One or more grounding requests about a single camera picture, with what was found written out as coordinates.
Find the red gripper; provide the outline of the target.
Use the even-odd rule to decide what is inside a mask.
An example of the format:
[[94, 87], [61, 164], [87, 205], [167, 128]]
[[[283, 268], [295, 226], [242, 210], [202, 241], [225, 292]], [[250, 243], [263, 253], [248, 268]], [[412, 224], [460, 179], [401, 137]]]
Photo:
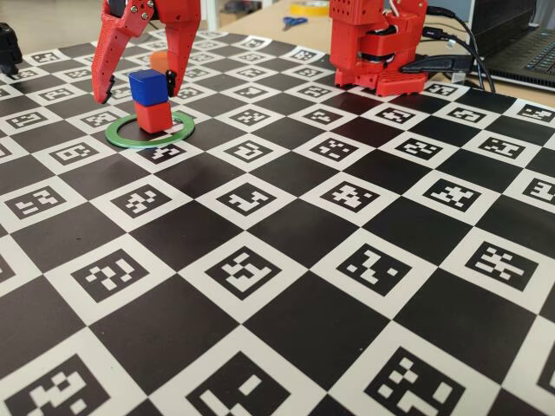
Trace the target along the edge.
[[96, 102], [108, 101], [114, 71], [129, 40], [140, 36], [150, 20], [160, 20], [165, 25], [168, 94], [173, 97], [179, 92], [199, 28], [200, 1], [103, 1], [101, 32], [91, 68]]

